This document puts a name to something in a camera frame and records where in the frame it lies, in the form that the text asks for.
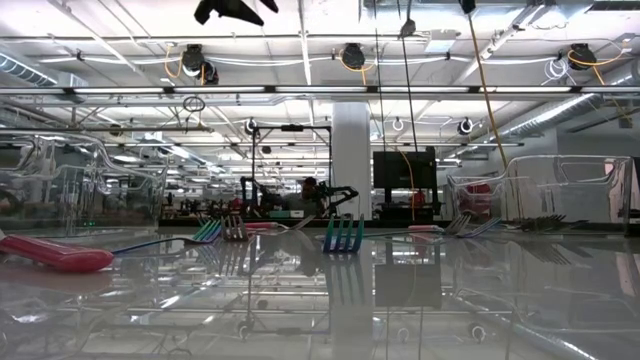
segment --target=clear plastic bin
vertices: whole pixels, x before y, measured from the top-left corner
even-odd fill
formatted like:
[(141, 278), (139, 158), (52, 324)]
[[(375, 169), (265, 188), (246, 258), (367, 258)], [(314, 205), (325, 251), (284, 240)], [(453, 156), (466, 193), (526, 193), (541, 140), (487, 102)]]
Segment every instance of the clear plastic bin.
[(632, 164), (630, 157), (541, 155), (515, 158), (495, 178), (449, 176), (454, 215), (626, 225)]
[(94, 137), (0, 130), (0, 228), (47, 237), (155, 230), (165, 178), (166, 169), (113, 164)]

